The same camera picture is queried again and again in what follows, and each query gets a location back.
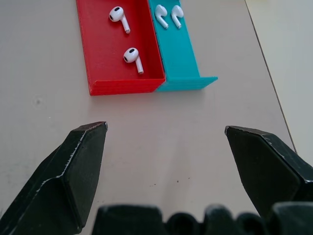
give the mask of teal box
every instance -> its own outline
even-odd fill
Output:
[[[166,81],[156,91],[199,90],[216,81],[217,77],[200,77],[184,17],[178,18],[180,29],[172,20],[172,8],[180,6],[179,0],[149,0],[149,3],[166,74]],[[167,10],[167,16],[163,17],[169,25],[167,29],[156,20],[155,9],[158,4]]]

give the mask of earbud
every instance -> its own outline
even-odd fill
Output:
[[[126,16],[124,14],[124,10],[122,7],[116,6],[115,8],[113,8],[112,11],[110,11],[109,18],[113,22],[122,21],[125,32],[126,33],[131,32],[131,29],[129,28],[129,25],[128,25],[128,22],[127,22],[127,19],[126,19]]]
[[[132,63],[136,61],[136,66],[139,74],[143,74],[143,67],[142,63],[139,57],[139,52],[136,48],[132,47],[129,48],[125,53],[124,53],[124,60],[126,63]]]
[[[179,22],[179,20],[177,19],[177,17],[183,17],[184,16],[184,12],[182,11],[182,8],[178,5],[175,5],[172,9],[172,19],[174,21],[174,23],[176,24],[177,28],[181,28],[181,23]]]
[[[156,6],[155,16],[156,16],[157,21],[159,21],[159,23],[165,29],[167,29],[168,28],[168,23],[165,22],[165,20],[162,18],[162,16],[164,16],[164,17],[167,16],[167,10],[165,9],[164,6],[162,6],[160,4]]]

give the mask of white table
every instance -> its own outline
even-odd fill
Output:
[[[313,165],[313,1],[246,1],[295,148]]]
[[[222,203],[254,211],[224,128],[275,133],[292,147],[244,0],[182,0],[202,91],[91,97],[74,0],[0,1],[0,211],[79,125],[107,121],[87,226],[103,204],[159,206],[202,220]]]

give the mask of earbud stem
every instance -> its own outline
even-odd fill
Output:
[[[172,14],[172,19],[175,23],[175,25],[177,26],[177,28],[181,28],[181,23],[179,22],[179,20],[177,19],[177,16]]]
[[[123,24],[123,27],[124,27],[124,30],[126,33],[130,33],[131,32],[131,29],[129,28],[129,25],[128,25],[128,22],[127,22],[127,19],[125,16],[123,16],[122,18],[122,24]]]
[[[139,74],[143,74],[143,67],[142,67],[142,63],[141,63],[141,60],[140,60],[139,56],[136,59],[136,66],[137,66],[138,73]]]
[[[168,23],[165,22],[165,20],[164,20],[161,16],[158,16],[156,19],[157,19],[157,21],[159,21],[159,23],[160,23],[165,29],[168,28]]]

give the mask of red box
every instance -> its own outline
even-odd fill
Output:
[[[90,95],[147,93],[155,91],[165,74],[158,50],[148,0],[76,0]],[[121,6],[130,34],[122,22],[112,22],[109,12]],[[123,59],[135,47],[143,65],[139,75],[134,63]]]

